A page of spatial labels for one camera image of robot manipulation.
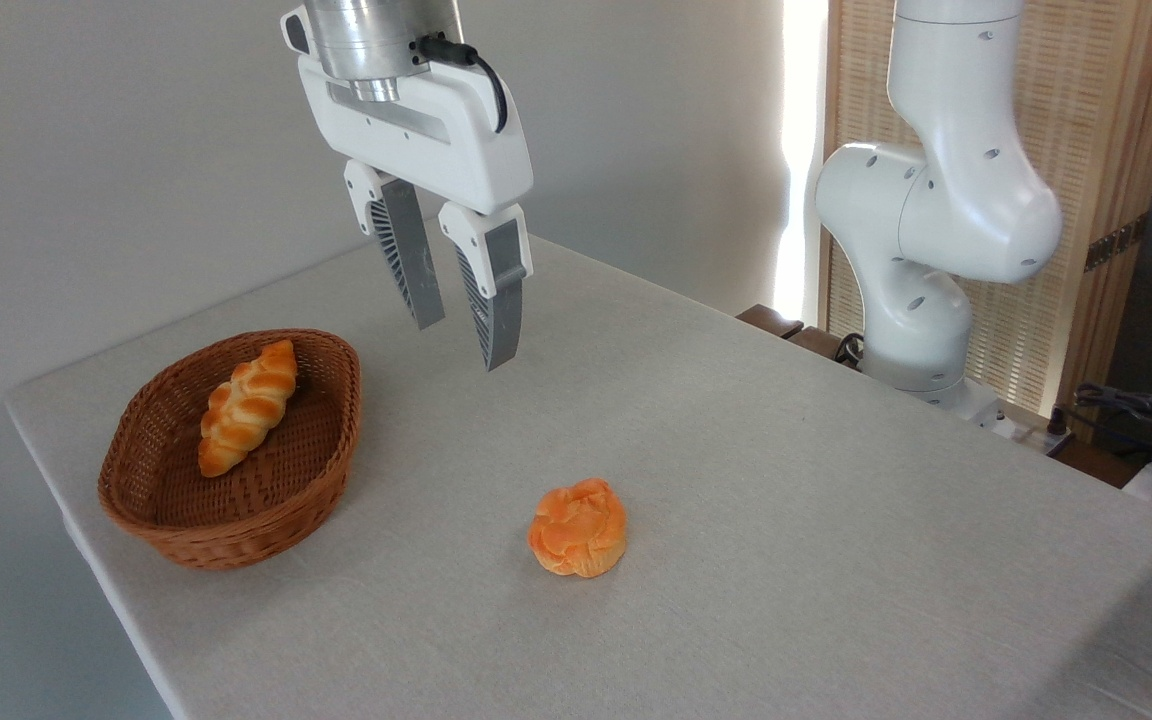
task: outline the brown wicker basket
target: brown wicker basket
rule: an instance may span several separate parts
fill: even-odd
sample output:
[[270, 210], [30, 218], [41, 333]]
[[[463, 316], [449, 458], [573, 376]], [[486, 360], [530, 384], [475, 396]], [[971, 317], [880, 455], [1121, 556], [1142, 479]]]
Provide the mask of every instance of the brown wicker basket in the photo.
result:
[[[282, 423], [228, 473], [202, 477], [198, 423], [207, 396], [234, 365], [283, 338], [296, 348], [298, 370]], [[202, 348], [128, 404], [100, 471], [101, 508], [188, 568], [227, 570], [273, 556], [323, 524], [344, 492], [361, 385], [353, 348], [320, 331], [243, 333]]]

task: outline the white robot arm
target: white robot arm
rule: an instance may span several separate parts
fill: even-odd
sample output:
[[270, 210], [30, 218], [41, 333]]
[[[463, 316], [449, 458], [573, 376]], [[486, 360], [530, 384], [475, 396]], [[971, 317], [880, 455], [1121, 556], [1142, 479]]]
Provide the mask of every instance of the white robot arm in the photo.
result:
[[987, 426], [996, 395], [964, 377], [972, 306], [946, 272], [1024, 281], [1061, 233], [1011, 109], [1023, 6], [897, 0], [887, 92], [923, 149], [849, 143], [814, 197], [861, 285], [861, 370]]
[[417, 327], [444, 318], [416, 187], [442, 196], [486, 367], [515, 355], [532, 274], [517, 200], [531, 159], [502, 81], [460, 41], [456, 0], [308, 0], [282, 18], [314, 122]]

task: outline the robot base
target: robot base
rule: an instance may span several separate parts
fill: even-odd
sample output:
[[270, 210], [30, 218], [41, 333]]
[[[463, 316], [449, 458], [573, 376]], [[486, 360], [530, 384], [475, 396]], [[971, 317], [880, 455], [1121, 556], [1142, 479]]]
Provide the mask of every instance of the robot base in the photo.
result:
[[930, 404], [941, 407], [964, 420], [983, 429], [993, 429], [998, 424], [998, 415], [1002, 411], [1002, 402], [998, 393], [986, 384], [963, 378], [950, 388], [934, 392], [910, 392]]

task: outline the pastry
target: pastry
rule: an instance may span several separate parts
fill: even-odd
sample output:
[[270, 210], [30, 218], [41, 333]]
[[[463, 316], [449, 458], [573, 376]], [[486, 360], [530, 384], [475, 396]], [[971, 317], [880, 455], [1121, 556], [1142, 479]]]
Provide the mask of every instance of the pastry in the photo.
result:
[[240, 363], [228, 382], [211, 392], [202, 416], [198, 470], [202, 477], [228, 473], [265, 442], [283, 418], [287, 399], [296, 392], [296, 353], [283, 340], [262, 348], [260, 357]]
[[536, 506], [526, 544], [545, 570], [593, 578], [626, 553], [626, 508], [602, 478], [553, 488]]

